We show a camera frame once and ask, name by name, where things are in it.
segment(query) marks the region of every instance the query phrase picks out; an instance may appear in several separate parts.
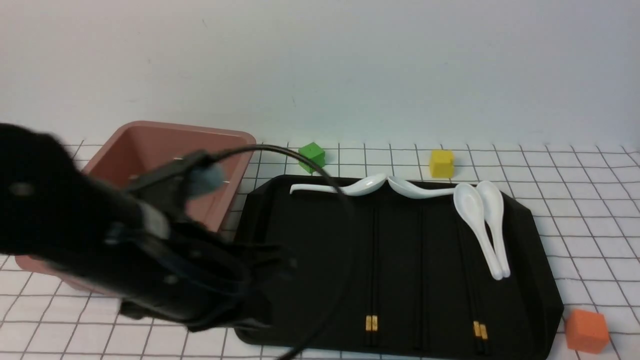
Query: foam cube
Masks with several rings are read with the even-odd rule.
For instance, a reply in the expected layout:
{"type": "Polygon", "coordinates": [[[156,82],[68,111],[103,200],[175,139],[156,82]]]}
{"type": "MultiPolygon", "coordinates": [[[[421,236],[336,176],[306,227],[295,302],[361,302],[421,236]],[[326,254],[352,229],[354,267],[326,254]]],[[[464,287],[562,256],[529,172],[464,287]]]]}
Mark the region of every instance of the foam cube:
{"type": "Polygon", "coordinates": [[[576,309],[564,325],[566,346],[572,350],[599,354],[609,343],[603,314],[576,309]]]}
{"type": "Polygon", "coordinates": [[[452,178],[453,152],[451,150],[433,150],[431,151],[431,159],[429,160],[429,171],[431,177],[452,178]]]}
{"type": "MultiPolygon", "coordinates": [[[[301,147],[300,150],[298,150],[298,152],[302,156],[306,156],[311,161],[316,163],[316,165],[318,165],[320,167],[324,167],[324,164],[325,164],[325,162],[324,162],[324,150],[323,150],[323,148],[318,146],[318,144],[312,142],[312,143],[310,143],[308,145],[305,145],[305,146],[301,147]]],[[[305,169],[309,174],[312,174],[314,172],[314,169],[308,167],[302,161],[299,161],[298,164],[300,164],[300,166],[303,169],[305,169]]]]}

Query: white wall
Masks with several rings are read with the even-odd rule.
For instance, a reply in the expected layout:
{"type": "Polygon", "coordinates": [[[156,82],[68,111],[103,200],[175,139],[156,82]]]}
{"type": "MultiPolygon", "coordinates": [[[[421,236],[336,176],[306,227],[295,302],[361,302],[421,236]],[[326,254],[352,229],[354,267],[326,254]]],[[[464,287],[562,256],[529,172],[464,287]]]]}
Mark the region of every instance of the white wall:
{"type": "Polygon", "coordinates": [[[640,143],[638,0],[0,0],[0,121],[640,143]]]}

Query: white ceramic spoon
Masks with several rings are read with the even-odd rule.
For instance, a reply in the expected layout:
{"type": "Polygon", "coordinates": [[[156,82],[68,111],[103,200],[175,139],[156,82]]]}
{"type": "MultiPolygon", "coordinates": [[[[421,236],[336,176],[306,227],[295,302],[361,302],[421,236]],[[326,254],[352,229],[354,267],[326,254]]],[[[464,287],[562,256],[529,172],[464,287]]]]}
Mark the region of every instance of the white ceramic spoon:
{"type": "Polygon", "coordinates": [[[502,237],[502,217],[504,216],[504,200],[502,193],[491,181],[481,181],[476,190],[480,194],[484,205],[484,221],[489,224],[493,237],[493,249],[498,258],[498,264],[502,269],[502,276],[509,277],[511,269],[507,260],[507,252],[504,249],[504,238],[502,237]]]}
{"type": "Polygon", "coordinates": [[[389,181],[391,189],[395,190],[402,196],[408,197],[409,199],[428,199],[430,197],[452,195],[454,191],[454,188],[437,190],[419,188],[407,180],[402,180],[395,176],[389,176],[387,181],[389,181]]]}
{"type": "Polygon", "coordinates": [[[480,194],[469,184],[458,184],[453,193],[453,203],[460,217],[476,235],[491,276],[496,280],[501,280],[502,270],[484,227],[484,207],[480,194]]]}
{"type": "MultiPolygon", "coordinates": [[[[385,184],[385,180],[387,180],[386,174],[376,174],[376,175],[365,177],[364,179],[359,180],[349,186],[343,186],[340,189],[342,189],[345,195],[363,196],[381,188],[382,185],[385,184]]],[[[332,188],[331,186],[314,185],[314,184],[293,184],[291,185],[291,189],[289,190],[289,193],[291,194],[296,190],[335,193],[335,189],[332,188]]]]}

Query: white grid mat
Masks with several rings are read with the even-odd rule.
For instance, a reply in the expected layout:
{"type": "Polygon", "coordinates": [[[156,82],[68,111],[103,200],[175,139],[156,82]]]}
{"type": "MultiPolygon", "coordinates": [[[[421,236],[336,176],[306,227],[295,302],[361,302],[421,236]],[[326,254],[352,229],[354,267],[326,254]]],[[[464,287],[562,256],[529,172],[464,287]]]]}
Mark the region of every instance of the white grid mat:
{"type": "MultiPolygon", "coordinates": [[[[273,143],[297,148],[304,143],[273,143]]],[[[603,313],[611,344],[600,355],[566,348],[564,322],[549,359],[637,359],[640,354],[640,154],[629,148],[569,145],[437,146],[322,143],[334,176],[379,172],[430,178],[432,149],[452,149],[452,181],[493,181],[530,208],[547,252],[565,316],[575,308],[603,313]]],[[[99,145],[69,145],[79,167],[99,145]]],[[[236,230],[246,194],[280,174],[308,175],[284,156],[254,154],[223,225],[236,230]]],[[[178,325],[116,316],[118,301],[76,291],[57,278],[22,271],[0,256],[0,360],[270,359],[282,348],[244,344],[234,331],[196,334],[178,325]]],[[[305,359],[397,357],[306,350],[305,359]]]]}

